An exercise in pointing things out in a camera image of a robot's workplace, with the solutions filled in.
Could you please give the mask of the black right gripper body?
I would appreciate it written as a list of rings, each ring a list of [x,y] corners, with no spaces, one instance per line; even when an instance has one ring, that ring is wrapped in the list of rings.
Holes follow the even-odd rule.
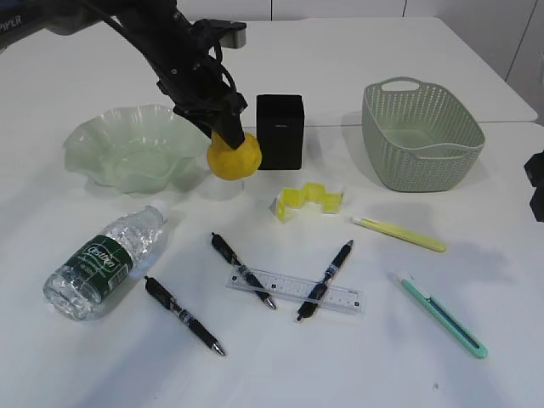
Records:
[[[525,164],[524,171],[527,179],[535,189],[530,199],[530,209],[537,222],[544,220],[543,208],[543,176],[544,176],[544,152],[535,153]]]

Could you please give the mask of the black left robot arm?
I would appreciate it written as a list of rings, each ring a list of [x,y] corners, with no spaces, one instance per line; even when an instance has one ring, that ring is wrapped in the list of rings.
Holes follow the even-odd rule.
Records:
[[[1,46],[40,30],[68,36],[100,21],[143,55],[174,113],[233,150],[242,145],[247,102],[223,64],[223,50],[246,44],[244,22],[191,22],[174,1],[3,1]]]

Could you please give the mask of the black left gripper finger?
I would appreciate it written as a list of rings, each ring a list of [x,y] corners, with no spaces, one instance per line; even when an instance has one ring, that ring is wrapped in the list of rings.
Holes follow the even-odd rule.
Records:
[[[237,150],[245,141],[238,113],[222,110],[212,116],[211,129],[232,149]]]
[[[188,118],[188,121],[195,125],[205,136],[212,138],[213,126],[206,118]]]

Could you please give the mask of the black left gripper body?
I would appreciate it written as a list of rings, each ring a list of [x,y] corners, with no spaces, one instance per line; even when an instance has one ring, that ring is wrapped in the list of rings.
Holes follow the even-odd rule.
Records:
[[[158,88],[182,117],[206,118],[220,111],[241,113],[247,102],[223,64],[223,48],[207,37],[202,25],[155,28]]]

